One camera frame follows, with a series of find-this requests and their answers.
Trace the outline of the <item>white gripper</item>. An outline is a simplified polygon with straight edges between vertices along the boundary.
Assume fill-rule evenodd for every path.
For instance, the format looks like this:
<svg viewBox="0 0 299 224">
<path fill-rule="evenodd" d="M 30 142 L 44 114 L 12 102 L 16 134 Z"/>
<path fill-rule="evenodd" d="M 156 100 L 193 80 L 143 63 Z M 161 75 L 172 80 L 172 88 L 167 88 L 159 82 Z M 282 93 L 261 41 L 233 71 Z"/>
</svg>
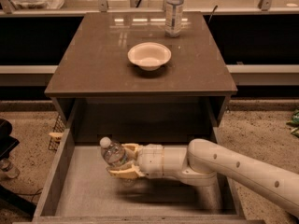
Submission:
<svg viewBox="0 0 299 224">
<path fill-rule="evenodd" d="M 137 179 L 146 177 L 148 179 L 161 178 L 163 176 L 163 154 L 162 145 L 149 144 L 139 147 L 139 144 L 126 143 L 122 145 L 130 159 L 137 159 L 137 166 L 131 166 L 124 170 L 107 171 L 111 176 L 120 179 Z"/>
</svg>

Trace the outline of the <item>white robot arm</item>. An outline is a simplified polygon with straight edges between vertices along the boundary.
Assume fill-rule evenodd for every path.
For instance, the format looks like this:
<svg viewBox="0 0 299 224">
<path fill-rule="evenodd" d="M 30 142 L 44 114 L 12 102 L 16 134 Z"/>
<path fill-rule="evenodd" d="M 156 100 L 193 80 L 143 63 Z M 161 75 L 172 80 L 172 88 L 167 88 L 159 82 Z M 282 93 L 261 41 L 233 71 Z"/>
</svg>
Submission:
<svg viewBox="0 0 299 224">
<path fill-rule="evenodd" d="M 205 139 L 187 146 L 123 146 L 131 158 L 123 166 L 109 167 L 110 175 L 122 179 L 175 178 L 205 187 L 225 175 L 299 217 L 299 174 L 257 161 Z"/>
</svg>

